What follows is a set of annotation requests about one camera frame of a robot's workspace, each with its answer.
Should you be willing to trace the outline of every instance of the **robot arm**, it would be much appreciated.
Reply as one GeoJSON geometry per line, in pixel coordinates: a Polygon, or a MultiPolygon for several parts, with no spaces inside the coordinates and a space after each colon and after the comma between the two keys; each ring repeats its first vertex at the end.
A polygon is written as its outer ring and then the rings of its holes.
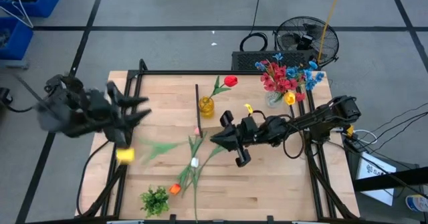
{"type": "Polygon", "coordinates": [[[227,110],[220,118],[225,129],[212,136],[211,141],[228,151],[236,150],[236,164],[243,167],[251,160],[248,149],[244,147],[254,144],[270,144],[276,147],[291,134],[305,129],[309,130],[312,140],[327,141],[333,128],[349,125],[361,115],[355,100],[355,97],[335,97],[303,116],[291,118],[283,115],[290,118],[288,121],[282,116],[268,116],[260,127],[257,127],[251,116],[243,118],[237,126],[232,124],[232,113],[227,110]]]}
{"type": "Polygon", "coordinates": [[[113,82],[106,84],[110,102],[99,90],[85,90],[79,79],[56,75],[46,82],[47,97],[37,105],[37,118],[43,130],[79,137],[104,131],[118,148],[128,148],[125,133],[130,132],[150,109],[125,114],[122,109],[137,106],[148,98],[123,96],[113,82]]]}

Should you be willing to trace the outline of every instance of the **blue storage crate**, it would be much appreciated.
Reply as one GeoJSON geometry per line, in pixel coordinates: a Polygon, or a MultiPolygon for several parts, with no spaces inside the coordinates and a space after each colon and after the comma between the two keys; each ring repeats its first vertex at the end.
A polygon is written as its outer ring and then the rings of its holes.
{"type": "MultiPolygon", "coordinates": [[[[59,0],[37,0],[35,3],[22,3],[27,15],[33,17],[49,17],[52,11],[54,10],[56,4],[59,0]]],[[[0,6],[4,7],[6,10],[10,11],[15,15],[22,15],[14,6],[21,9],[19,2],[12,2],[0,0],[0,6]]]]}
{"type": "Polygon", "coordinates": [[[1,60],[22,60],[33,31],[14,17],[0,17],[0,32],[8,29],[9,40],[4,47],[0,47],[1,60]]]}

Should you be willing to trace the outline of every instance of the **wooden table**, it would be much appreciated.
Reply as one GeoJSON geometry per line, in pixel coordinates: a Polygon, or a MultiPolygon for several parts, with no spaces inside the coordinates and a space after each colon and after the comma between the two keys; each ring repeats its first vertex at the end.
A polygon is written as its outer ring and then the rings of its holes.
{"type": "MultiPolygon", "coordinates": [[[[119,90],[124,91],[126,75],[127,72],[110,72],[109,80],[115,82],[119,90]]],[[[151,108],[152,114],[134,129],[132,146],[136,151],[136,160],[128,167],[120,210],[121,219],[146,219],[145,212],[140,210],[142,202],[139,195],[146,192],[151,185],[168,188],[177,182],[177,175],[190,160],[187,138],[189,135],[194,136],[197,126],[195,84],[199,85],[200,95],[209,95],[215,78],[214,75],[143,76],[140,96],[147,96],[150,101],[138,109],[151,108]],[[148,140],[183,144],[144,164],[142,158],[150,150],[149,145],[144,144],[148,140]]],[[[211,120],[202,119],[202,128],[218,126],[219,116],[227,109],[232,111],[234,123],[239,123],[241,118],[247,115],[243,106],[246,103],[251,104],[255,110],[263,110],[267,116],[290,112],[285,104],[277,109],[267,108],[264,102],[265,90],[259,76],[238,78],[239,83],[232,90],[213,98],[216,116],[211,120]]],[[[332,97],[327,78],[324,78],[312,93],[315,106],[327,103],[332,97]]],[[[298,116],[297,104],[294,110],[298,116]]],[[[339,134],[332,133],[331,139],[332,142],[342,143],[339,134]]],[[[91,151],[97,149],[105,140],[102,133],[96,134],[91,151]]],[[[300,136],[293,134],[287,139],[286,148],[290,154],[295,155],[301,144],[300,136]]],[[[206,138],[198,151],[200,162],[208,157],[213,148],[215,144],[206,138]]],[[[282,147],[272,148],[269,145],[251,146],[249,152],[252,161],[243,168],[236,166],[235,151],[222,152],[208,162],[198,184],[198,219],[255,221],[266,220],[267,215],[273,215],[276,221],[315,221],[316,212],[306,157],[292,160],[285,156],[282,147]]],[[[359,216],[344,151],[337,146],[325,144],[324,152],[332,188],[351,212],[359,216]]],[[[86,210],[104,188],[111,154],[112,144],[95,155],[88,165],[80,199],[82,210],[86,210]]],[[[321,186],[320,196],[324,216],[327,217],[325,193],[321,186]]],[[[110,214],[116,198],[116,189],[113,190],[111,198],[113,201],[110,202],[110,214]]],[[[176,214],[177,219],[181,220],[195,219],[192,187],[183,198],[181,195],[171,196],[169,206],[168,213],[151,219],[168,219],[170,214],[176,214]]]]}

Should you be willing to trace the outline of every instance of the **glass vase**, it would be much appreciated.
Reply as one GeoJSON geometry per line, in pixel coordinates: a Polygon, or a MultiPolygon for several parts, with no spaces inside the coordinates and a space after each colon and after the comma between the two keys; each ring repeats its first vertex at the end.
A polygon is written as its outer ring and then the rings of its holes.
{"type": "Polygon", "coordinates": [[[269,108],[278,108],[282,103],[282,94],[279,92],[266,92],[265,101],[269,108]]]}
{"type": "Polygon", "coordinates": [[[211,118],[214,115],[214,100],[208,96],[199,99],[199,113],[204,118],[211,118]]]}

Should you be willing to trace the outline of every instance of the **black fan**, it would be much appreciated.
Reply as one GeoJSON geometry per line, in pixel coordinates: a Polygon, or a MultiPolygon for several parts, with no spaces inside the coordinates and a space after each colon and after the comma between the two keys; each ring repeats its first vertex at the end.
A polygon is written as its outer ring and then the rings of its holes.
{"type": "MultiPolygon", "coordinates": [[[[283,22],[275,32],[276,46],[282,51],[312,50],[314,58],[318,58],[322,31],[326,23],[314,17],[293,17],[283,22]]],[[[336,61],[339,50],[339,40],[336,32],[328,25],[322,53],[318,65],[324,67],[331,61],[336,61]]]]}

